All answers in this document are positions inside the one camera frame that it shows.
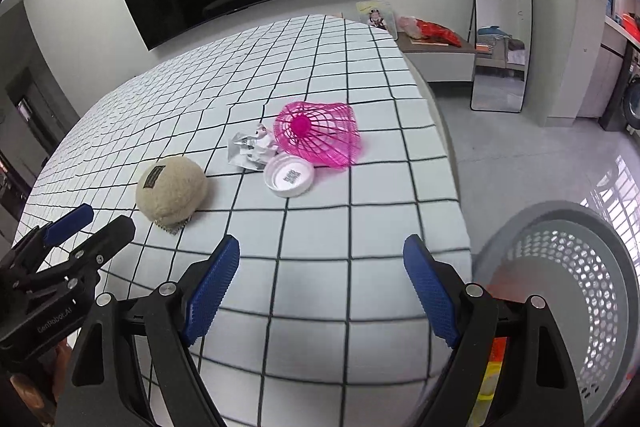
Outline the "person's left hand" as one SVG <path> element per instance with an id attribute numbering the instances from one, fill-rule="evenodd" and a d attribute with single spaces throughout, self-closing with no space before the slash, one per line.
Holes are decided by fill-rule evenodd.
<path id="1" fill-rule="evenodd" d="M 66 338 L 55 346 L 53 354 L 54 358 L 48 367 L 49 376 L 52 379 L 50 394 L 53 395 L 53 399 L 47 398 L 46 393 L 28 376 L 23 374 L 10 376 L 10 382 L 17 395 L 43 426 L 54 425 L 56 405 L 64 389 L 67 366 L 72 355 L 72 348 Z"/>

